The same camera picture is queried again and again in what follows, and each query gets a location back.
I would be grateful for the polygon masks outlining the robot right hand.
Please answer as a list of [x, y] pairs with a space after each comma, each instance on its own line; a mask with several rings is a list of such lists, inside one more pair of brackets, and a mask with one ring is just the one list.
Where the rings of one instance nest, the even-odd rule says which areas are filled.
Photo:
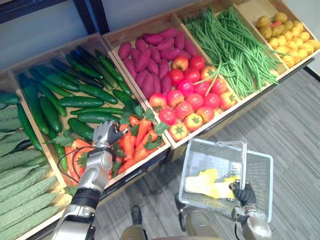
[[240, 183], [234, 181], [229, 184], [229, 189], [233, 192], [233, 195], [241, 203], [242, 206], [256, 206], [257, 198], [255, 192], [249, 182], [245, 183], [245, 188], [240, 189]]

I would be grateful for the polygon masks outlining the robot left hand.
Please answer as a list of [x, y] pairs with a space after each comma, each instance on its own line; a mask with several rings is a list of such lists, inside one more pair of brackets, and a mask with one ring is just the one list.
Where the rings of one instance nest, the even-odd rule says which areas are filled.
[[117, 129], [117, 122], [113, 120], [105, 121], [99, 124], [93, 132], [93, 142], [96, 148], [110, 147], [112, 144], [120, 140], [130, 127], [125, 127], [123, 130]]

